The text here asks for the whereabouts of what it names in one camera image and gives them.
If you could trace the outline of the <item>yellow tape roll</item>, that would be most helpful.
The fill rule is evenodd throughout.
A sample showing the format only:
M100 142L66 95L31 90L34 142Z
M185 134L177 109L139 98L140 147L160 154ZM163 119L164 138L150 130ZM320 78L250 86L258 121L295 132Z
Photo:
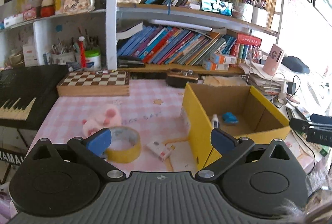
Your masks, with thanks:
M140 134L126 126L110 128L111 144L105 154L107 160L115 163L131 163L135 161L141 153Z

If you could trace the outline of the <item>blue object in box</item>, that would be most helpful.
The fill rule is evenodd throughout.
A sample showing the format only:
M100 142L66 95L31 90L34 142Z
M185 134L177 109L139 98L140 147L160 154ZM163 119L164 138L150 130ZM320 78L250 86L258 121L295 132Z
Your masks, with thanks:
M222 115L222 120L223 120L224 124L226 124L226 125L236 125L239 122L237 117L231 112L224 113Z

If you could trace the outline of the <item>pink plush pig toy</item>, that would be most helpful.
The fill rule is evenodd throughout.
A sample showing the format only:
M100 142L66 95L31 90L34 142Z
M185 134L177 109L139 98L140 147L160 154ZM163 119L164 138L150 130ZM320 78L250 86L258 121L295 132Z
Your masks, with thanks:
M100 129L121 126L122 116L117 106L107 104L97 108L82 124L83 137L87 138Z

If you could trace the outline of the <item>yellow cardboard box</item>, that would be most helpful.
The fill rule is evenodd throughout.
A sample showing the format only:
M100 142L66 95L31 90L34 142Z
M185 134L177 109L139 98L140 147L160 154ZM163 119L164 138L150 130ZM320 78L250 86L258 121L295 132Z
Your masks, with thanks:
M210 142L215 126L229 135L248 137L257 144L285 139L286 117L253 86L211 86L188 83L181 117L186 126L197 169L221 157Z

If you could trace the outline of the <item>black power adapter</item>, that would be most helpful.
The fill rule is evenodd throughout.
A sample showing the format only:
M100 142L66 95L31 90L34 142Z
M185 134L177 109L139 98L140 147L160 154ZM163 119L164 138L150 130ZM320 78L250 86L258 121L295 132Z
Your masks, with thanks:
M287 94L289 95L294 95L296 93L297 90L297 85L295 82L287 82Z

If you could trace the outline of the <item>dark blue cap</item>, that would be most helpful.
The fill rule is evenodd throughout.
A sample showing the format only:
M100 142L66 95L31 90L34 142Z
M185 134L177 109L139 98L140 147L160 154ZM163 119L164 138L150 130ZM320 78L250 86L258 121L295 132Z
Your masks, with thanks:
M282 64L293 72L310 73L310 68L305 65L299 58L294 56L286 56L282 59Z

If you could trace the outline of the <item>wooden chess board box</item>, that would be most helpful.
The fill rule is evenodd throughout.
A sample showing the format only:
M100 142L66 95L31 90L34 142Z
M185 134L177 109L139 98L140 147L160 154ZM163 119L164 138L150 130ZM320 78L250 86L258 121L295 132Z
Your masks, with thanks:
M129 96L127 71L70 72L58 86L59 96Z

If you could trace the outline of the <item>small white red carton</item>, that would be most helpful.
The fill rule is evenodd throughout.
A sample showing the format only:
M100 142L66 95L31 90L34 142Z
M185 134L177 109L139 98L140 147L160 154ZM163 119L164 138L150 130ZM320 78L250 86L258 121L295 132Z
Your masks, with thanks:
M168 159L173 150L175 150L174 142L176 142L176 139L168 139L165 141L152 140L146 145L146 149L163 162Z

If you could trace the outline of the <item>pink checkered table mat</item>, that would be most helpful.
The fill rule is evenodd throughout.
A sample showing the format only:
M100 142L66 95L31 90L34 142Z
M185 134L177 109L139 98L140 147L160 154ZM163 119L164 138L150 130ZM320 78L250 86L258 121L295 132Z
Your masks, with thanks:
M131 171L191 171L197 167L181 117L184 89L171 88L163 80L133 80L130 95L123 97L61 97L37 132L36 139L48 138L55 144L82 136L82 121L97 108L113 104L119 108L122 126L140 134L141 153L131 163L120 163L119 168ZM176 139L175 150L165 161L160 161L146 145L152 140ZM309 171L313 158L292 131L283 139L303 169Z

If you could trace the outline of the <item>black Yamaha keyboard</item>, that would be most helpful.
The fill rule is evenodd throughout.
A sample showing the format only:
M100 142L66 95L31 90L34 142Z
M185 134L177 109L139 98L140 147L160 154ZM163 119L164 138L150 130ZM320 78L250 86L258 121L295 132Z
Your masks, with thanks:
M1 126L38 130L59 95L65 65L21 67L1 71Z

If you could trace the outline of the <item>brown wooden box with knobs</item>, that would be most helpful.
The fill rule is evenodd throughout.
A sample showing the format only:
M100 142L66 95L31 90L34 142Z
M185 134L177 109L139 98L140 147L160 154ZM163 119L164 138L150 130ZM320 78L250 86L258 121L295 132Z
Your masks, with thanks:
M174 88L185 88L188 82L197 84L199 80L199 75L191 69L171 68L167 70L166 74L167 85Z

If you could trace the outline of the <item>orange white medicine box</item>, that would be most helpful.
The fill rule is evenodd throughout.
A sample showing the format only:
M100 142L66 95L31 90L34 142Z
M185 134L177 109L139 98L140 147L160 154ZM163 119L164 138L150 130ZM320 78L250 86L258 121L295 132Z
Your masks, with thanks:
M210 55L210 61L218 65L235 65L237 62L237 58L231 55L212 53Z

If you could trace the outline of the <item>white pen holder cup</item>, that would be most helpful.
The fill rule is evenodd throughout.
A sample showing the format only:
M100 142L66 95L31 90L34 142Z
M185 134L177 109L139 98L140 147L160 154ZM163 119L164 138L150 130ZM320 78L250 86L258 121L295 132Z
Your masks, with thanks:
M56 65L66 65L67 63L76 62L74 52L68 52L63 54L52 54L52 61Z

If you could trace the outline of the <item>smartphone with lit screen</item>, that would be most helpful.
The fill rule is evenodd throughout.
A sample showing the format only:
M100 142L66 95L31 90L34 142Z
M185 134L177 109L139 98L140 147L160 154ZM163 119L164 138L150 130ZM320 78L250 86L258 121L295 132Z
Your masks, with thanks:
M200 10L231 17L233 4L224 0L201 0Z

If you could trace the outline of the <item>red white doll figure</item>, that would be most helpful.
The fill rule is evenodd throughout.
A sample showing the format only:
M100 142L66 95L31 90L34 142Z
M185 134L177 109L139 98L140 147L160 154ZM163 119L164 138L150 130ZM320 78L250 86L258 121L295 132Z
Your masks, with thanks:
M50 17L55 14L54 0L43 0L41 3L40 16Z

